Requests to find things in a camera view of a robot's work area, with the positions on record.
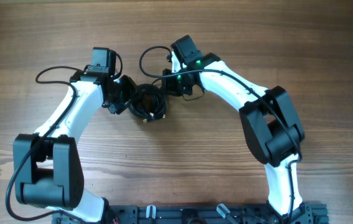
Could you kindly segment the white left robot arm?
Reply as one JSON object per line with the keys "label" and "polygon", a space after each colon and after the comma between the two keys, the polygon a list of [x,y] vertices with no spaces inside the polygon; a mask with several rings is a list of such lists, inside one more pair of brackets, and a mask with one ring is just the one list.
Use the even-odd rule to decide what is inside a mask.
{"label": "white left robot arm", "polygon": [[84,187],[77,143],[96,111],[121,114],[136,85],[116,69],[121,57],[114,50],[95,47],[92,61],[75,68],[65,82],[68,92],[51,117],[32,134],[13,142],[14,173],[5,206],[16,220],[31,222],[51,216],[55,223],[118,223],[107,199]]}

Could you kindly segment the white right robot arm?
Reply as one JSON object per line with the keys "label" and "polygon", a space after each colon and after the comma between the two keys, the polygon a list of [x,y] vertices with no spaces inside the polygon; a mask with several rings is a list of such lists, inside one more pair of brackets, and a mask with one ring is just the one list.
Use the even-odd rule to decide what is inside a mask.
{"label": "white right robot arm", "polygon": [[198,85],[239,112],[248,149],[265,166],[268,204],[283,222],[297,219],[303,199],[296,167],[302,160],[304,131],[287,91],[246,80],[217,55],[204,55],[189,35],[171,45],[167,59],[172,64],[170,70],[163,72],[170,79],[167,89],[178,95],[191,95],[192,87]]}

